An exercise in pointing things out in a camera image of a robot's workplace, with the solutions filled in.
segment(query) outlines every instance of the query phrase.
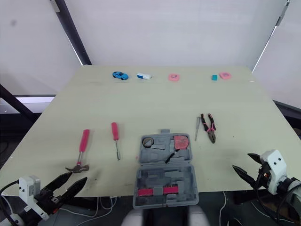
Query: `white wall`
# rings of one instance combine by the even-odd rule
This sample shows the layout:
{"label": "white wall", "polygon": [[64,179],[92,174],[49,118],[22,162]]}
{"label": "white wall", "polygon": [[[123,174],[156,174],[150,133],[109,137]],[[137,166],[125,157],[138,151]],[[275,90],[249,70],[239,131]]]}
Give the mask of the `white wall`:
{"label": "white wall", "polygon": [[0,0],[0,83],[14,95],[56,94],[80,67],[48,0]]}
{"label": "white wall", "polygon": [[286,0],[66,0],[97,65],[247,65]]}
{"label": "white wall", "polygon": [[253,75],[279,102],[301,108],[301,1],[292,0]]}

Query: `open tool case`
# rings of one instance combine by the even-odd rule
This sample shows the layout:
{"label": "open tool case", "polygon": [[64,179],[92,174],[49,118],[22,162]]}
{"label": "open tool case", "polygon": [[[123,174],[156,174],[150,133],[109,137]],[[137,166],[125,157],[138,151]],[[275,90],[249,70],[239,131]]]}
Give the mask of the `open tool case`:
{"label": "open tool case", "polygon": [[[189,143],[185,149],[175,151],[174,137],[185,136]],[[143,146],[143,140],[152,138],[152,146]],[[134,209],[187,206],[198,203],[198,188],[193,166],[188,134],[170,133],[146,135],[141,138],[140,163],[133,198]]]}

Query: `blue block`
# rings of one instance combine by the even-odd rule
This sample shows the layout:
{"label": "blue block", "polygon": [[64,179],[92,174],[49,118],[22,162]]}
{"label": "blue block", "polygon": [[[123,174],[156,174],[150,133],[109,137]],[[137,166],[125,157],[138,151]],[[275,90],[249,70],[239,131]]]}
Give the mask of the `blue block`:
{"label": "blue block", "polygon": [[217,80],[217,75],[216,75],[216,74],[212,75],[212,80],[213,80],[213,81],[216,81],[216,80]]}

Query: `hammer head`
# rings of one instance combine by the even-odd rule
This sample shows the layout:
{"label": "hammer head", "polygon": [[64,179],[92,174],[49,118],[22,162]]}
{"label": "hammer head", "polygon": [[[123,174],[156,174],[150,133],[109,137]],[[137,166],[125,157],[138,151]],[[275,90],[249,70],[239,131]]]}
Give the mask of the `hammer head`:
{"label": "hammer head", "polygon": [[81,165],[76,165],[73,167],[73,169],[70,168],[65,168],[66,170],[73,172],[73,173],[80,173],[81,171],[88,171],[89,170],[89,165],[81,166]]}

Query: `small screwdriver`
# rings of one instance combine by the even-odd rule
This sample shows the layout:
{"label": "small screwdriver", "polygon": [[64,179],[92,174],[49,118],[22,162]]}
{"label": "small screwdriver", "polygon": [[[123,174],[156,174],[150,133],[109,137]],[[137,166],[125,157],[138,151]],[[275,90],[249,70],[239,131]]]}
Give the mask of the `small screwdriver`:
{"label": "small screwdriver", "polygon": [[196,137],[195,137],[195,141],[197,140],[197,137],[198,137],[198,128],[199,128],[199,123],[201,121],[201,117],[197,117],[197,125],[196,125]]}
{"label": "small screwdriver", "polygon": [[119,140],[117,123],[112,122],[111,126],[112,126],[113,140],[115,140],[116,143],[117,160],[120,160],[120,152],[117,147],[117,141]]}

